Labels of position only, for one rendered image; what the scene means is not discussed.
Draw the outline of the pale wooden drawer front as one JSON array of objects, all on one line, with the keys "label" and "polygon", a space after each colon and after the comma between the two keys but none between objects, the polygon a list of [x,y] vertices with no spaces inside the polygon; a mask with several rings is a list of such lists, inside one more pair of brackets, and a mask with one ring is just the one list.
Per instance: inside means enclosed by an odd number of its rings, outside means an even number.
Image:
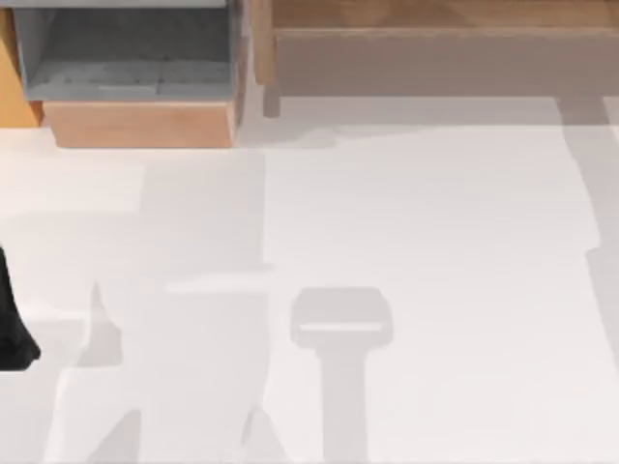
[{"label": "pale wooden drawer front", "polygon": [[44,115],[62,148],[229,148],[234,102],[46,101]]}]

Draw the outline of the wooden shelf unit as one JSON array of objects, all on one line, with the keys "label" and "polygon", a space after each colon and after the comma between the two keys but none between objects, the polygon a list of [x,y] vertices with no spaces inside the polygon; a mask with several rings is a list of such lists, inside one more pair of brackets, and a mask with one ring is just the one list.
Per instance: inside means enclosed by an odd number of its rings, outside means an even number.
[{"label": "wooden shelf unit", "polygon": [[266,116],[444,116],[449,105],[619,103],[619,0],[248,0]]}]

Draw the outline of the pulled-out wooden drawer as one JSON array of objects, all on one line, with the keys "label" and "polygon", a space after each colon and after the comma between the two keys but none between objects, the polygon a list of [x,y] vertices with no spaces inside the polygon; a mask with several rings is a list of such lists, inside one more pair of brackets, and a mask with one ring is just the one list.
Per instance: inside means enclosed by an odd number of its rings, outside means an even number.
[{"label": "pulled-out wooden drawer", "polygon": [[0,0],[23,90],[40,102],[234,102],[243,0]]}]

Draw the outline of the orange wooden cupboard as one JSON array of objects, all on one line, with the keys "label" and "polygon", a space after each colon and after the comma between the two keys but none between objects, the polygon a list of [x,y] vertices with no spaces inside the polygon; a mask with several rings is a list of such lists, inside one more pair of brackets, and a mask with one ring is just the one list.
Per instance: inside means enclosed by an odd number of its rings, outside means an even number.
[{"label": "orange wooden cupboard", "polygon": [[43,121],[39,101],[23,94],[13,13],[0,8],[0,129],[33,129]]}]

